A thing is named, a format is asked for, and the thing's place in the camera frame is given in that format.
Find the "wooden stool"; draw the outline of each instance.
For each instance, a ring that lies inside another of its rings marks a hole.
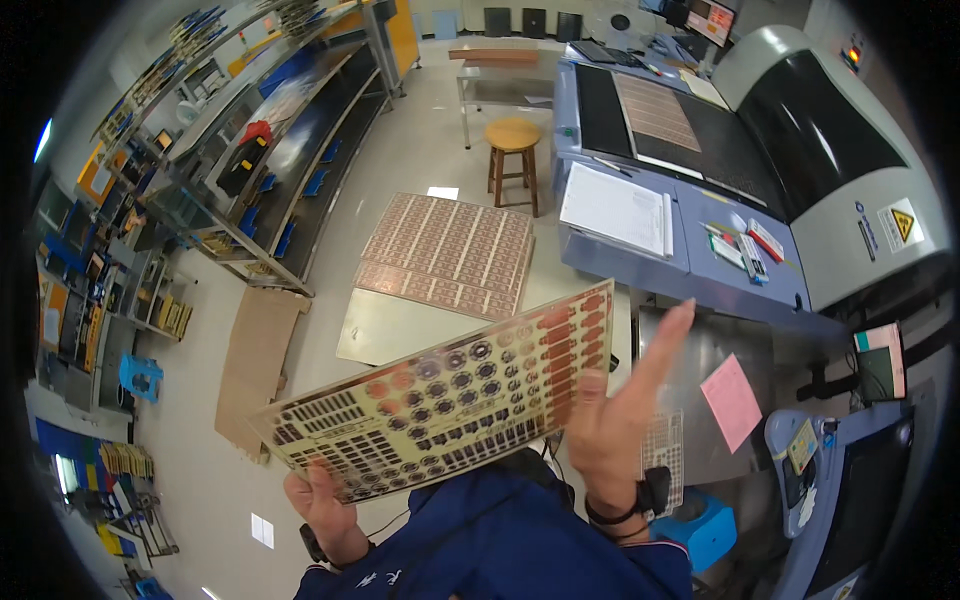
[[[530,188],[530,204],[537,218],[537,158],[534,148],[540,141],[540,128],[519,117],[493,121],[484,131],[484,137],[490,142],[490,171],[487,174],[487,193],[493,193],[493,205],[500,207],[500,195],[503,180],[515,177],[523,178],[523,187]],[[503,160],[506,155],[521,155],[523,171],[503,173]]]

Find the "warning label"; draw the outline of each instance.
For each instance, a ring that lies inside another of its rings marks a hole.
[[[897,222],[897,229],[900,231],[900,239],[904,242],[906,238],[910,235],[910,229],[913,228],[913,222],[916,219],[912,215],[908,215],[905,212],[900,212],[895,208],[891,208],[890,212],[894,215],[894,221]]]
[[[890,252],[896,253],[908,246],[923,242],[924,231],[917,221],[910,200],[898,200],[876,212],[890,243]]]

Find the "pink paper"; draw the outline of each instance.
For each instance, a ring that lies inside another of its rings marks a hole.
[[[730,452],[734,453],[761,418],[754,391],[736,356],[728,356],[727,360],[700,384],[700,389],[717,419],[717,424],[720,425]]]

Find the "blue jacket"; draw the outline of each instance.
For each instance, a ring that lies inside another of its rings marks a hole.
[[[308,567],[295,600],[692,598],[682,545],[617,547],[555,493],[506,469],[413,491],[409,505],[407,524],[342,574]]]

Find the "red bag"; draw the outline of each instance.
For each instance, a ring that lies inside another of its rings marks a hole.
[[[247,130],[244,132],[243,137],[240,138],[240,144],[244,143],[248,139],[257,137],[258,135],[267,140],[268,146],[274,142],[274,135],[270,133],[270,123],[261,120],[254,121],[247,126]]]

